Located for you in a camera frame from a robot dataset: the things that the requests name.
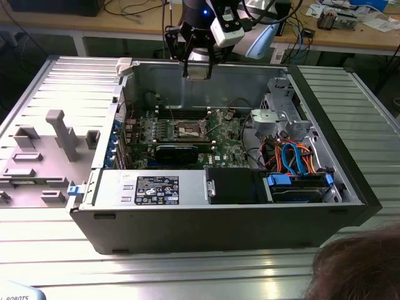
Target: motherboard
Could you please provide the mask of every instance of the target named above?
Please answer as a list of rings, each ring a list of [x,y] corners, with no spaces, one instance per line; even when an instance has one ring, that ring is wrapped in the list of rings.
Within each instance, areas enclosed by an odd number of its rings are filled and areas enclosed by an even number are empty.
[[[129,169],[248,168],[244,118],[227,109],[137,112],[126,122]]]

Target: green circuit board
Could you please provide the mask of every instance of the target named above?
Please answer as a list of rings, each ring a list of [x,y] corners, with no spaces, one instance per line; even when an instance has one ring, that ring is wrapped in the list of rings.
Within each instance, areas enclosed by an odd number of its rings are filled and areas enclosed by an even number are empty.
[[[154,111],[131,120],[132,138],[127,142],[132,169],[248,168],[241,146],[241,120],[228,110],[213,110],[202,119],[159,118]],[[160,145],[196,146],[197,163],[184,166],[162,165],[155,160]]]

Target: side panel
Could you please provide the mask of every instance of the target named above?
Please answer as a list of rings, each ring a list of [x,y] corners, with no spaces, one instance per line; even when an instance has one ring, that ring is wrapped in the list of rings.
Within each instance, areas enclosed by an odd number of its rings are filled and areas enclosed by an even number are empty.
[[[101,254],[318,247],[364,206],[74,211]]]
[[[368,209],[363,212],[362,216],[354,220],[354,225],[359,226],[375,215],[382,206],[299,68],[291,66],[289,70],[297,95],[301,97],[311,121],[319,127],[319,132],[324,135],[324,139],[355,190],[357,197],[367,204]]]

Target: wooden desk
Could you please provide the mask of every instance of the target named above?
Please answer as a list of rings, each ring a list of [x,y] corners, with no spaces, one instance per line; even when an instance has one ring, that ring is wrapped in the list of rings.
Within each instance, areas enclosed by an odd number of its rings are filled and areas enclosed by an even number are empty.
[[[141,0],[121,0],[122,6],[137,4]],[[160,1],[150,0],[147,4],[131,7],[129,11],[141,11],[159,5]],[[400,43],[400,31],[380,32],[362,23],[359,23],[355,31],[334,29],[322,31],[317,28],[314,17],[307,17],[304,14],[307,7],[314,3],[313,0],[304,0],[301,12],[297,13],[299,19],[307,28],[316,31],[311,49],[318,51],[332,51],[343,53],[364,53],[377,55],[392,55]],[[182,12],[181,4],[173,5],[173,21],[177,24]],[[141,24],[122,16],[114,16],[100,11],[97,17],[81,17],[60,14],[41,14],[31,12],[13,12],[7,5],[7,10],[13,18],[27,31],[32,33],[58,34],[72,36],[77,53],[80,56],[87,56],[83,37],[99,38],[123,38],[123,39],[149,39],[161,40],[161,13],[162,9],[157,8],[141,14]],[[118,0],[112,2],[108,9],[120,13]],[[390,13],[400,13],[400,7],[388,6]],[[169,24],[169,9],[166,7],[165,24]],[[20,31],[1,9],[0,31]],[[275,37],[272,47],[275,48],[272,63],[279,63],[285,49],[291,48],[296,42],[290,26],[286,26],[284,34]]]

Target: blue latch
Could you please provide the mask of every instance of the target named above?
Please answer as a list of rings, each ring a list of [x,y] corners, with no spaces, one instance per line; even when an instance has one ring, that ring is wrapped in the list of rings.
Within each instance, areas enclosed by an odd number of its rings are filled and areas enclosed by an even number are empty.
[[[285,174],[272,174],[267,177],[267,182],[269,186],[291,186],[292,181],[290,177]]]
[[[110,141],[116,142],[118,140],[118,137],[115,134],[110,134]]]
[[[109,159],[109,158],[106,158],[105,160],[104,160],[104,165],[106,166],[106,167],[108,167],[108,168],[111,168],[112,166],[113,166],[113,162]]]
[[[112,130],[119,130],[121,128],[121,122],[118,120],[114,120],[112,124]]]
[[[115,149],[115,147],[116,147],[116,145],[112,141],[109,141],[107,146],[111,150]]]
[[[327,182],[330,186],[333,186],[333,178],[332,178],[332,176],[331,176],[330,174],[326,174],[326,175],[325,175],[325,179],[326,179],[326,182]]]
[[[85,193],[85,186],[70,186],[68,188],[68,196],[78,196]]]

